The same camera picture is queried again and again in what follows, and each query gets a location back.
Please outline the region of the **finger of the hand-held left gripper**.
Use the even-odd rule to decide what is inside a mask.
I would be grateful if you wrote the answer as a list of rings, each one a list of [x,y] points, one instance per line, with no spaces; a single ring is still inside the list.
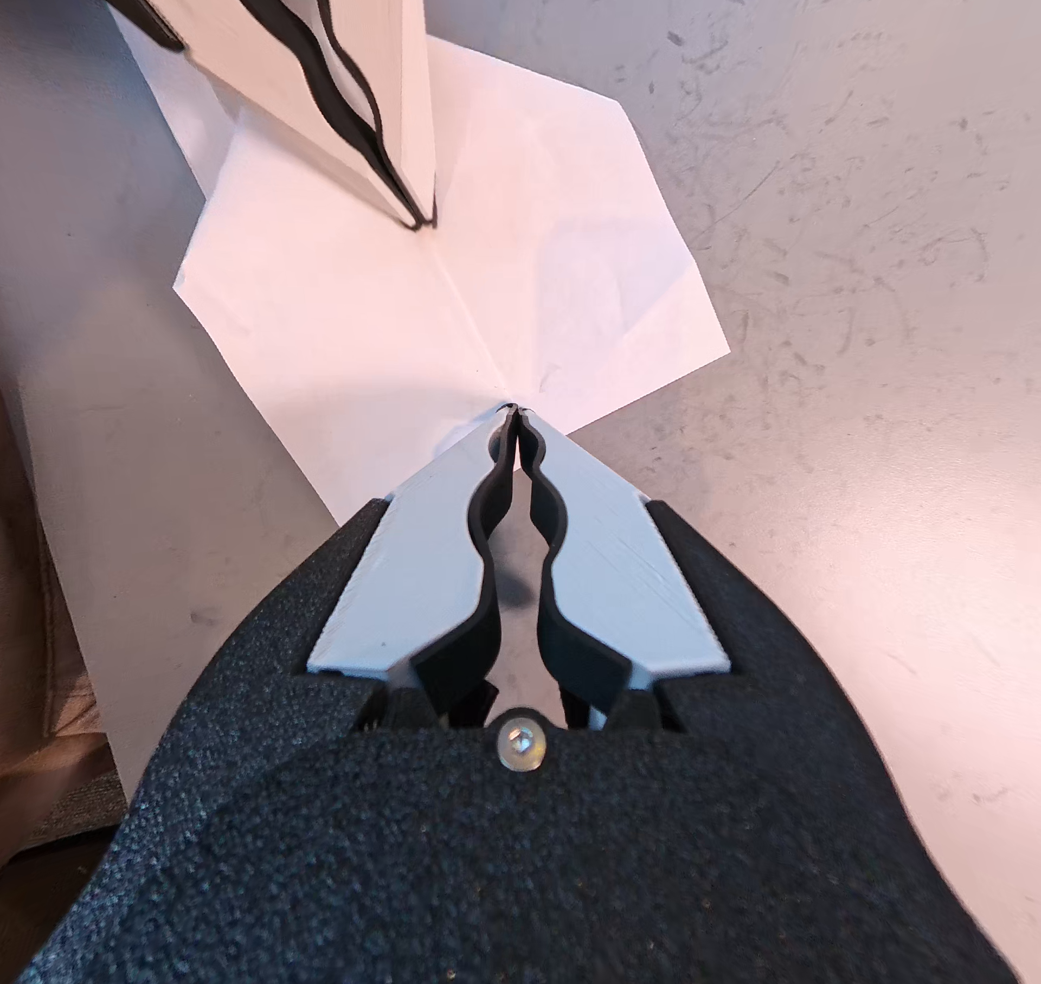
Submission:
[[[369,165],[335,130],[318,43],[281,0],[148,0],[185,45],[189,62],[290,132],[337,183],[405,227]]]
[[[281,0],[318,43],[335,130],[412,228],[437,218],[423,0]]]

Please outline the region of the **white paper sheet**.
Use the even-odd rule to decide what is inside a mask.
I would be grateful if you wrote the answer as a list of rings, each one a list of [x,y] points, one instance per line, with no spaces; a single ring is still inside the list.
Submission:
[[[205,196],[173,288],[336,522],[501,403],[570,433],[729,352],[616,101],[429,37],[411,231],[112,16]]]

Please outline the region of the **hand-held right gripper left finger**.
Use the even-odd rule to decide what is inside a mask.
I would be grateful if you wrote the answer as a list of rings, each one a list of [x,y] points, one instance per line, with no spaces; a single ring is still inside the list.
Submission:
[[[489,537],[512,504],[518,421],[501,407],[385,497],[309,673],[422,690],[438,717],[486,688],[502,633]]]

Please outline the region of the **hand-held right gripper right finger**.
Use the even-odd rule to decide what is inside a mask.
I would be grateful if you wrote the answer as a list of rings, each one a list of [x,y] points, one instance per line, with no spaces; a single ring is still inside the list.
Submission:
[[[530,519],[547,545],[538,649],[568,726],[660,721],[660,683],[729,674],[648,496],[530,408],[518,414],[517,445]]]

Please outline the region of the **grey desk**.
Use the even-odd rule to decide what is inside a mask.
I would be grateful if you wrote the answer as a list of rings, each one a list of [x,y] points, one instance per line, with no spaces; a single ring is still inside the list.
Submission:
[[[427,0],[616,99],[731,353],[577,432],[792,619],[1039,982],[1039,0]],[[204,197],[98,0],[2,0],[2,390],[126,791],[335,529],[173,285]]]

